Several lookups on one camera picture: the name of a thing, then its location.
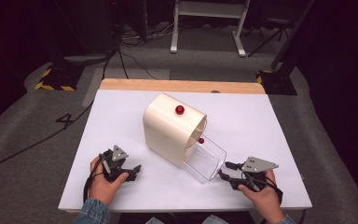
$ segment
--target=red ball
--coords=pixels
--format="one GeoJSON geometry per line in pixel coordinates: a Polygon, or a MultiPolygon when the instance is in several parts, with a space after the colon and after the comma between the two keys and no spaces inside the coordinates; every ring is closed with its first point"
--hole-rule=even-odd
{"type": "Polygon", "coordinates": [[[185,113],[185,108],[182,105],[179,105],[175,108],[176,114],[183,115],[185,113]]]}

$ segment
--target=clear plastic container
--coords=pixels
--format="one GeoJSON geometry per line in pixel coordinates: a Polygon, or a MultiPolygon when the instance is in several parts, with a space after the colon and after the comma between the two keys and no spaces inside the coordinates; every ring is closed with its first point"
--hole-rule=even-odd
{"type": "Polygon", "coordinates": [[[217,175],[225,162],[227,153],[205,135],[201,135],[200,139],[203,141],[199,140],[191,147],[194,151],[185,161],[183,169],[203,184],[217,175]]]}

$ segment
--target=hand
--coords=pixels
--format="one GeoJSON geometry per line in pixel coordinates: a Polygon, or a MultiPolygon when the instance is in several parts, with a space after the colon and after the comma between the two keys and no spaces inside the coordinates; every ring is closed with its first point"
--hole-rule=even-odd
{"type": "MultiPolygon", "coordinates": [[[[98,159],[100,158],[97,157],[91,162],[91,171],[97,163],[98,159]]],[[[110,183],[104,178],[103,175],[98,175],[100,173],[103,173],[103,165],[101,162],[98,164],[98,167],[95,170],[94,178],[92,180],[91,187],[89,188],[89,197],[101,201],[102,203],[109,206],[109,204],[115,198],[118,188],[120,188],[121,184],[126,181],[126,178],[129,176],[129,174],[123,173],[113,183],[110,183]]]]}
{"type": "MultiPolygon", "coordinates": [[[[266,177],[275,182],[275,174],[272,170],[266,171],[266,177]]],[[[238,189],[249,198],[258,213],[266,219],[268,223],[279,223],[284,218],[284,213],[280,207],[278,194],[270,186],[265,186],[260,192],[254,192],[246,188],[244,185],[239,185],[238,189]]]]}

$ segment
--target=wrist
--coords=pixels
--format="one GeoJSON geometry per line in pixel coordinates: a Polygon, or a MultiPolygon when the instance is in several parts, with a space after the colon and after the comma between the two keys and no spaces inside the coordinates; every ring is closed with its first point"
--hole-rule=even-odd
{"type": "Polygon", "coordinates": [[[284,219],[284,212],[282,211],[282,209],[279,209],[273,213],[268,214],[265,219],[269,224],[280,223],[284,219]]]}

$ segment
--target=white table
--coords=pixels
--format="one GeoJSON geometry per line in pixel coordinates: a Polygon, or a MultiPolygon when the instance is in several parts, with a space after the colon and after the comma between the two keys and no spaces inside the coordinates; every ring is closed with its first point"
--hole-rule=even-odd
{"type": "MultiPolygon", "coordinates": [[[[247,157],[273,161],[283,191],[282,208],[312,207],[281,126],[265,94],[168,92],[208,116],[204,132],[227,152],[226,161],[242,163],[247,157]]],[[[201,184],[186,171],[145,145],[142,117],[160,91],[99,90],[89,114],[59,209],[78,211],[90,162],[99,153],[122,147],[129,153],[123,168],[142,164],[134,182],[118,191],[110,209],[115,212],[240,211],[252,203],[218,176],[201,184]]]]}
{"type": "Polygon", "coordinates": [[[237,31],[233,31],[232,35],[234,37],[234,41],[237,46],[239,55],[241,57],[245,57],[246,53],[240,40],[240,34],[243,22],[245,21],[246,14],[248,12],[249,2],[250,0],[246,1],[244,4],[223,4],[208,2],[187,2],[186,0],[176,0],[171,53],[176,53],[178,50],[177,46],[179,37],[179,15],[187,15],[239,19],[237,31]]]}

